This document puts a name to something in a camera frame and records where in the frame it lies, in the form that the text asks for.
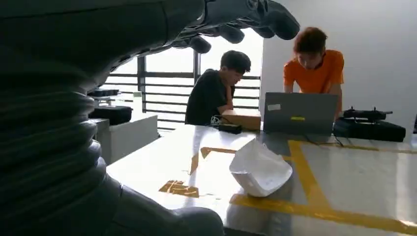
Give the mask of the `robot's grey left hand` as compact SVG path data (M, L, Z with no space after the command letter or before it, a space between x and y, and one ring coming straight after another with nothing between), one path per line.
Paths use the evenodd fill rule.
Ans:
M207 208L169 210L107 174L87 93L135 56L239 43L242 29L293 39L272 0L3 0L0 3L0 233L222 236Z

